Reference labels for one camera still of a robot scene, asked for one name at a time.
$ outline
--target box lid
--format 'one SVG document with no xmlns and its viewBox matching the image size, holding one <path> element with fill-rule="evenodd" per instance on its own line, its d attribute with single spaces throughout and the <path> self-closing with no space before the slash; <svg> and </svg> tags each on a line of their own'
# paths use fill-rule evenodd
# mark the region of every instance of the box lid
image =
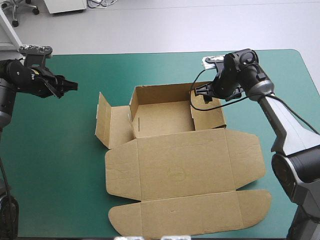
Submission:
<svg viewBox="0 0 320 240">
<path fill-rule="evenodd" d="M 109 194 L 141 201 L 234 191 L 266 172 L 258 137 L 224 128 L 137 138 L 105 166 Z"/>
</svg>

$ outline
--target green table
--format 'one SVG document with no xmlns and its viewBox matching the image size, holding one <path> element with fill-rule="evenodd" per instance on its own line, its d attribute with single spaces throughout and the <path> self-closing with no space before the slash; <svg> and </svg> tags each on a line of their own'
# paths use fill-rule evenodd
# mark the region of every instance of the green table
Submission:
<svg viewBox="0 0 320 240">
<path fill-rule="evenodd" d="M 19 93 L 13 119 L 3 130 L 1 157 L 12 194 L 20 204 L 20 237 L 113 237 L 108 220 L 113 206 L 133 200 L 107 194 L 106 148 L 94 136 L 98 93 L 113 106 L 127 105 L 134 86 L 185 83 L 202 70 L 204 56 L 226 52 L 57 55 L 47 61 L 56 74 L 79 83 L 62 99 Z M 295 50 L 257 52 L 276 94 L 320 129 L 320 98 Z M 214 70 L 199 81 L 212 80 Z M 259 136 L 264 178 L 246 189 L 267 189 L 271 209 L 258 225 L 204 237 L 280 238 L 287 234 L 296 206 L 271 169 L 275 134 L 257 103 L 245 100 L 224 108 L 227 127 Z"/>
</svg>

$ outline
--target cardboard flap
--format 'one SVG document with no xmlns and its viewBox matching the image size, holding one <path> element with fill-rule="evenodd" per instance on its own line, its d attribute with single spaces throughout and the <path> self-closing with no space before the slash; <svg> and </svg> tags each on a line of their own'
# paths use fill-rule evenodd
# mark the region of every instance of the cardboard flap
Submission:
<svg viewBox="0 0 320 240">
<path fill-rule="evenodd" d="M 241 188 L 266 174 L 266 166 L 256 135 L 225 130 L 235 189 Z"/>
<path fill-rule="evenodd" d="M 221 105 L 218 98 L 213 98 L 207 104 L 204 102 L 202 95 L 195 96 L 195 92 L 191 92 L 192 104 L 198 109 L 211 109 Z M 195 130 L 215 129 L 226 127 L 226 121 L 222 108 L 211 111 L 199 111 L 191 107 L 191 115 L 194 122 Z"/>
<path fill-rule="evenodd" d="M 244 229 L 263 220 L 270 204 L 266 190 L 229 191 L 116 206 L 108 216 L 123 236 L 160 239 Z"/>
<path fill-rule="evenodd" d="M 265 167 L 256 136 L 217 128 L 137 138 L 107 152 L 106 171 L 108 193 L 144 201 L 232 191 Z"/>
<path fill-rule="evenodd" d="M 115 206 L 110 209 L 108 217 L 122 236 L 143 236 L 140 202 Z"/>
<path fill-rule="evenodd" d="M 101 92 L 96 110 L 96 137 L 108 148 L 110 143 L 111 106 Z"/>
<path fill-rule="evenodd" d="M 106 191 L 111 195 L 141 200 L 137 140 L 105 154 Z"/>
<path fill-rule="evenodd" d="M 108 149 L 113 149 L 135 138 L 132 126 L 129 106 L 111 107 L 100 92 L 95 127 L 97 138 Z"/>
</svg>

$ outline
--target cardboard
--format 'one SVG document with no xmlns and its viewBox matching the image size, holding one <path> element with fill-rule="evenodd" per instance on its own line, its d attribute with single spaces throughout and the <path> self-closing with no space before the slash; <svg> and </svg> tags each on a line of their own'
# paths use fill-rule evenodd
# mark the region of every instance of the cardboard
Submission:
<svg viewBox="0 0 320 240">
<path fill-rule="evenodd" d="M 238 230 L 257 224 L 270 208 L 266 190 L 237 190 L 265 174 L 259 139 L 225 129 L 221 108 L 191 108 L 190 86 L 137 86 L 127 106 L 111 106 L 99 94 L 95 135 L 111 149 L 106 190 L 141 201 L 109 211 L 123 236 Z M 201 109 L 220 105 L 193 92 L 191 99 Z"/>
<path fill-rule="evenodd" d="M 268 191 L 236 191 L 266 171 L 259 139 L 245 132 L 218 128 L 137 138 L 108 151 L 105 163 L 107 192 L 141 201 L 110 210 L 123 236 L 238 230 L 257 224 L 270 208 Z"/>
<path fill-rule="evenodd" d="M 197 111 L 190 107 L 190 83 L 137 86 L 129 106 L 111 106 L 102 93 L 96 115 L 95 135 L 109 149 L 135 138 L 221 128 L 226 126 L 222 109 Z M 192 92 L 198 108 L 212 108 L 220 101 L 205 104 Z"/>
</svg>

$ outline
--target unfolded cardboard box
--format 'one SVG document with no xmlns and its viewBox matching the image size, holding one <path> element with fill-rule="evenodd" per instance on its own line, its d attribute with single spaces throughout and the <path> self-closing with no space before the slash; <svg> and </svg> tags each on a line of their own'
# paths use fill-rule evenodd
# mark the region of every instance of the unfolded cardboard box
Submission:
<svg viewBox="0 0 320 240">
<path fill-rule="evenodd" d="M 259 139 L 225 129 L 221 109 L 191 108 L 189 88 L 138 86 L 129 106 L 111 107 L 99 95 L 96 136 L 111 149 L 107 192 L 141 201 L 109 211 L 123 236 L 238 230 L 257 224 L 270 208 L 268 191 L 237 190 L 265 174 Z M 192 101 L 198 108 L 220 104 L 194 94 Z"/>
</svg>

